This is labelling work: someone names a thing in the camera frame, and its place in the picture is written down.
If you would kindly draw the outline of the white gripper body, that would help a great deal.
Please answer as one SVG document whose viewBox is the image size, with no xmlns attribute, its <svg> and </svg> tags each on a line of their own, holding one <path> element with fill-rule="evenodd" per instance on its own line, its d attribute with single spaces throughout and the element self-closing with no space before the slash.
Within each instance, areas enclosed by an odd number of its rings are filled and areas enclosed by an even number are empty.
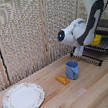
<svg viewBox="0 0 108 108">
<path fill-rule="evenodd" d="M 82 56 L 83 54 L 83 51 L 84 51 L 84 48 L 83 48 L 83 46 L 79 46 L 79 47 L 75 47 L 75 50 L 74 50 L 74 53 L 73 53 L 73 55 L 74 56 Z"/>
</svg>

